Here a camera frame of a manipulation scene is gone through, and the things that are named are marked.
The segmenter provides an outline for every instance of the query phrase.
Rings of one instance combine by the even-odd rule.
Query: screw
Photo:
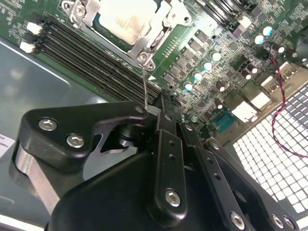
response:
[[[271,215],[271,217],[273,218],[274,223],[281,229],[283,229],[283,223],[282,221],[275,215]]]
[[[53,131],[58,127],[57,123],[52,119],[42,119],[38,124],[38,126],[45,131]]]
[[[187,128],[187,130],[192,131],[192,127],[189,124],[185,124],[185,127]]]
[[[139,107],[139,106],[136,106],[136,107],[135,107],[135,110],[136,110],[137,112],[139,112],[139,113],[143,113],[143,109],[142,109],[141,107]]]
[[[219,146],[216,143],[212,143],[213,148],[215,148],[216,150],[219,150]]]
[[[175,191],[167,190],[165,196],[166,196],[167,202],[170,205],[172,205],[173,207],[179,207],[181,203],[181,199]]]
[[[233,222],[233,224],[240,230],[244,230],[245,229],[245,223],[243,221],[243,219],[235,212],[231,212],[230,214],[230,218]]]
[[[291,229],[293,229],[293,230],[295,229],[295,226],[294,226],[293,222],[289,218],[283,217],[283,219],[284,219],[285,223],[287,223],[288,226],[291,227]]]
[[[140,60],[142,60],[142,61],[145,61],[146,59],[147,59],[147,55],[145,54],[145,53],[141,53],[140,55],[139,55],[139,58],[140,58]]]
[[[64,8],[65,10],[69,10],[70,6],[69,6],[68,3],[64,3],[64,4],[63,4],[63,8]]]
[[[82,16],[85,15],[85,13],[86,13],[86,10],[85,10],[85,8],[83,6],[77,6],[76,7],[76,14],[77,14],[77,16],[82,17]]]
[[[81,148],[85,143],[82,137],[76,134],[68,136],[66,142],[73,148]]]

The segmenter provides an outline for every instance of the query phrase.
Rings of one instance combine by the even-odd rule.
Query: electrolytic capacitor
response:
[[[185,82],[184,89],[185,91],[191,91],[193,89],[193,85],[191,84],[191,82]]]
[[[215,99],[214,103],[215,103],[216,108],[218,108],[218,109],[221,109],[223,107],[223,105],[222,105],[222,103],[220,102],[219,99]]]
[[[200,81],[202,79],[202,74],[199,71],[195,71],[192,76],[195,81]]]
[[[271,26],[262,26],[260,32],[264,36],[270,36],[273,33],[273,28]]]
[[[210,70],[212,70],[212,64],[211,64],[210,62],[207,62],[207,61],[205,61],[205,62],[202,63],[202,67],[203,67],[203,69],[204,69],[205,71],[210,71]]]
[[[250,71],[252,74],[255,74],[258,72],[258,69],[253,65],[253,64],[249,64],[247,66],[248,71]]]
[[[277,51],[278,53],[284,53],[285,48],[277,43],[272,43],[271,45],[272,51]]]
[[[218,62],[219,60],[221,60],[221,54],[218,53],[217,51],[211,52],[210,57],[214,62]]]
[[[247,80],[251,79],[251,74],[246,70],[242,71],[242,76]]]
[[[291,49],[291,48],[287,48],[287,49],[285,50],[285,54],[286,54],[287,56],[289,56],[289,57],[292,57],[292,58],[298,57],[298,52],[295,51],[295,50],[293,50],[293,49]]]
[[[256,45],[261,45],[264,42],[264,36],[261,34],[255,34],[252,36],[252,41],[256,44]]]
[[[220,82],[216,82],[216,88],[220,91],[220,92],[223,92],[226,88],[225,86]]]

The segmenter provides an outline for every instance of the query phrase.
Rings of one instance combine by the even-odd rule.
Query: green circuit board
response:
[[[192,16],[192,23],[190,26],[177,25],[154,55],[153,60],[156,63],[156,68],[146,73],[147,79],[153,77],[152,80],[149,80],[152,85],[159,89],[169,89],[176,92],[182,104],[182,110],[186,114],[186,120],[191,121],[192,117],[197,118],[197,122],[193,123],[197,129],[201,129],[205,124],[211,124],[214,129],[224,130],[228,123],[235,121],[227,108],[218,110],[215,107],[215,99],[223,101],[232,91],[240,92],[251,81],[255,83],[256,88],[262,89],[256,82],[260,73],[253,75],[251,80],[246,80],[234,69],[237,62],[245,56],[251,58],[259,70],[267,70],[270,63],[255,59],[261,46],[256,45],[251,39],[254,34],[259,33],[262,26],[271,26],[274,30],[273,34],[266,38],[266,41],[294,49],[297,46],[298,33],[308,25],[308,11],[306,10],[308,0],[259,0],[258,3],[262,12],[256,17],[252,17],[249,12],[242,12],[252,23],[239,38],[234,38],[229,30],[219,25],[195,0],[184,0],[184,4]],[[0,0],[0,35],[19,46],[26,33],[28,19],[33,12],[54,17],[141,77],[139,68],[127,64],[112,55],[107,48],[89,35],[74,29],[71,21],[63,12],[59,0]],[[206,34],[206,42],[202,42],[197,37],[200,31]],[[201,47],[199,51],[191,48],[189,43],[192,39]],[[185,58],[184,51],[190,51],[193,58]],[[201,63],[210,60],[212,51],[219,52],[222,59],[219,62],[214,62],[212,70],[206,72]],[[113,100],[101,89],[44,54],[36,54],[36,56],[97,94]],[[177,63],[179,59],[185,60],[186,65],[179,65]],[[181,73],[177,76],[172,74],[170,72],[172,66],[179,69]],[[202,73],[203,79],[201,81],[194,80],[193,72],[195,71]],[[171,75],[172,79],[167,79],[167,74]],[[190,92],[185,91],[183,87],[187,81],[193,84],[193,89]],[[215,87],[217,81],[227,84],[224,92],[218,91]],[[219,121],[222,121],[223,129],[217,124]]]

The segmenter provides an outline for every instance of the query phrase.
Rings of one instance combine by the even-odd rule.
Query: perforated metal panel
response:
[[[274,113],[233,146],[245,170],[299,220],[308,215],[308,158],[284,152],[275,143],[271,133]],[[281,144],[308,155],[308,86],[288,100],[275,127]]]

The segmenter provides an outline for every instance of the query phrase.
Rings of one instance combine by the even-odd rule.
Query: metal bracket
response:
[[[92,28],[92,22],[100,8],[100,1],[88,0],[84,4],[80,0],[64,0],[61,7],[69,16],[71,22],[74,23],[75,28],[83,30],[131,65],[144,66],[144,69],[148,71],[153,71],[156,68],[153,56],[175,26],[177,24],[189,26],[192,22],[192,18],[182,1],[171,0],[168,3],[163,0],[160,8],[150,21],[151,29],[147,35],[140,37],[133,48],[126,52]]]

